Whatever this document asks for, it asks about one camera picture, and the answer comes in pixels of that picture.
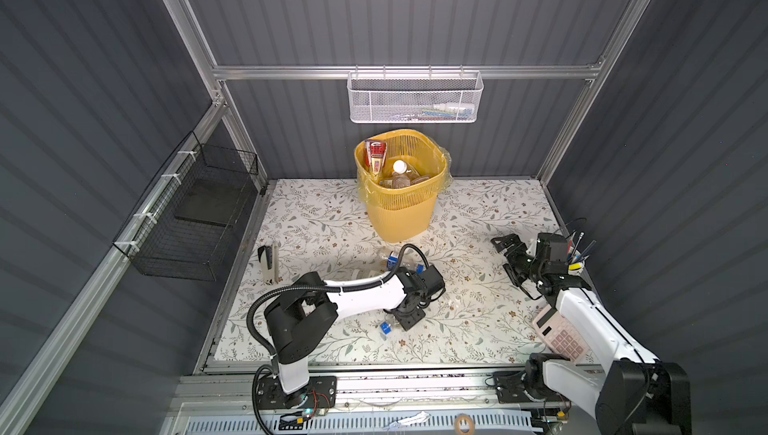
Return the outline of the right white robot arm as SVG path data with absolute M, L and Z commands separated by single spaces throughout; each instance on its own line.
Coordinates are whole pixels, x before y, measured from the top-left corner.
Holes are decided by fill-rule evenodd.
M 517 234 L 494 237 L 491 244 L 505 257 L 503 268 L 512 284 L 522 289 L 532 282 L 602 368 L 589 371 L 556 348 L 532 354 L 520 376 L 531 399 L 545 403 L 563 397 L 588 413 L 602 434 L 692 433 L 688 375 L 645 348 L 599 301 L 578 266 L 589 257 L 589 248 L 579 249 L 569 235 L 547 232 L 530 242 Z

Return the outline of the red yellow tea bottle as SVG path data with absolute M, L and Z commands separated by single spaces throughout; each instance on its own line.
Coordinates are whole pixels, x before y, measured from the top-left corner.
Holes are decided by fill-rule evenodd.
M 379 180 L 387 158 L 387 143 L 378 139 L 368 139 L 364 142 L 365 162 L 370 175 Z

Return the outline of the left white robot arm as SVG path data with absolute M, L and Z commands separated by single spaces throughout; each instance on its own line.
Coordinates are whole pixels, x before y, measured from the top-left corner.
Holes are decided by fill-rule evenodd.
M 337 322 L 382 311 L 408 331 L 445 289 L 435 266 L 420 272 L 400 267 L 376 277 L 341 282 L 325 281 L 315 272 L 303 275 L 264 310 L 283 393 L 292 396 L 308 386 L 309 356 Z

